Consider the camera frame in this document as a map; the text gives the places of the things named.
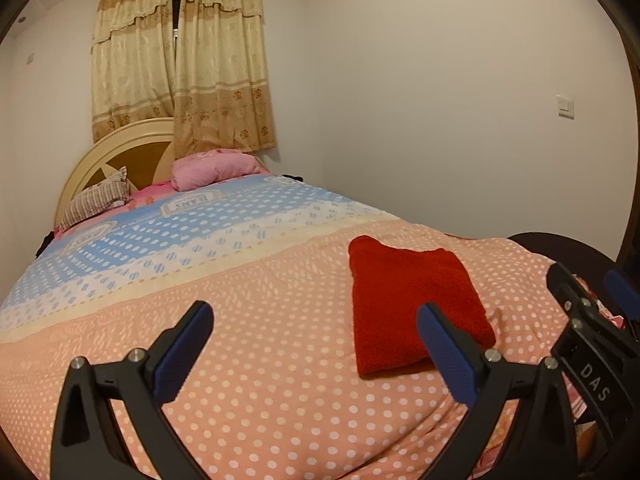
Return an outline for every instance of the folded red towel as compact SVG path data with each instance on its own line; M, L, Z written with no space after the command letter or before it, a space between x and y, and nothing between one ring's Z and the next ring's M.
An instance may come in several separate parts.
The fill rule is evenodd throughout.
M484 307L457 256L444 249L418 253L368 236L349 245L353 274L353 335L358 373L368 376L429 357L416 328L418 308L437 303L483 348L495 344Z

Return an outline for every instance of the comforter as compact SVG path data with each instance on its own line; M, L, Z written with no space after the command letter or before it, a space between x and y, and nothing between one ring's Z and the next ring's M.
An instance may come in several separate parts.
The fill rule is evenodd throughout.
M163 409L212 478L417 479L466 408L436 370L357 375L347 248L360 235L453 251L510 360L538 362L566 323L545 287L549 260L513 242L461 240L287 178L249 176L80 226L47 248L0 308L0 426L48 478L71 359L148 348L204 300L214 332ZM140 470L154 476L124 406L114 407ZM508 404L478 474L513 413Z

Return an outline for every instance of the light switch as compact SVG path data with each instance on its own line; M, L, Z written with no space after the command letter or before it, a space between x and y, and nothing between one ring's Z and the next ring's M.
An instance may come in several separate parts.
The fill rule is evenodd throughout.
M569 119L575 119L574 101L559 95L556 96L556 99L558 100L558 115Z

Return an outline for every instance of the cream headboard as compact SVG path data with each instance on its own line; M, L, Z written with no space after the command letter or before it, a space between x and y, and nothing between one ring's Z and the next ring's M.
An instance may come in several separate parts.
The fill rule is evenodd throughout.
M60 194L54 225L62 221L73 198L105 177L127 167L133 190L171 180L174 163L174 118L147 119L128 124L101 139L92 147Z

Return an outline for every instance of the pillow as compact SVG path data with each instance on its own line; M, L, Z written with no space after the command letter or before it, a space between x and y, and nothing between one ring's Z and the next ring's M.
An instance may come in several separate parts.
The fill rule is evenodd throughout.
M230 178L265 172L253 155L240 150L211 150L176 160L171 183L177 191L192 191Z
M92 216L104 213L114 203L127 203L129 200L127 168L124 167L76 196L66 207L65 215L58 227L59 232L64 232Z
M113 211L114 209L117 209L119 207L122 207L126 204L126 202L124 200L116 200L116 202L114 202L113 204L111 204L109 206L109 209L107 209L107 211Z

